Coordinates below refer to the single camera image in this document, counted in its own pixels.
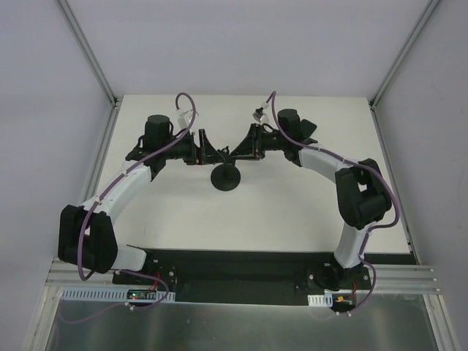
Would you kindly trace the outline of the black phone stand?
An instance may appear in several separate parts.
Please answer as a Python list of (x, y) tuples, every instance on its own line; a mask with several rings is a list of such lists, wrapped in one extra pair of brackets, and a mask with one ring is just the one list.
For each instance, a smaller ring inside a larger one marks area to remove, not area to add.
[(225, 146), (219, 150), (224, 160), (211, 171), (211, 184), (223, 192), (234, 190), (241, 182), (241, 172), (235, 166), (236, 159), (231, 157), (230, 149)]

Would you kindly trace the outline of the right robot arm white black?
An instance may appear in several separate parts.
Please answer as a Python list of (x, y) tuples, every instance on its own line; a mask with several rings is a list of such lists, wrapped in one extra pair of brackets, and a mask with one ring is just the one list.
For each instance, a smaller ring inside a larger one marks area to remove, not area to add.
[(280, 110), (276, 127), (267, 123), (265, 110), (259, 107), (254, 111), (255, 122), (231, 155), (235, 159), (259, 160), (268, 151), (282, 151), (288, 161), (335, 184), (344, 226), (330, 263), (314, 275), (314, 281), (327, 290), (346, 288), (363, 266), (371, 226), (383, 219), (392, 206), (379, 166), (373, 159), (351, 161), (321, 148), (311, 137), (316, 125), (302, 119), (295, 109)]

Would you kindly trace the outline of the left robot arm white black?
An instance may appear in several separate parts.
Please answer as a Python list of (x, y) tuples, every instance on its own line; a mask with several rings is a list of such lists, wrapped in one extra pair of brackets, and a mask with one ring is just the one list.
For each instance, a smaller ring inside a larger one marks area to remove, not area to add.
[(148, 284), (154, 266), (146, 261), (146, 251), (119, 244), (113, 225), (132, 199), (148, 186), (169, 159), (181, 159), (187, 165), (213, 165), (224, 161), (224, 153), (199, 131), (200, 142), (184, 129), (173, 134), (167, 116), (149, 116), (144, 134), (127, 154), (113, 180), (98, 195), (82, 205), (66, 206), (60, 215), (58, 258), (94, 273), (129, 270), (138, 284)]

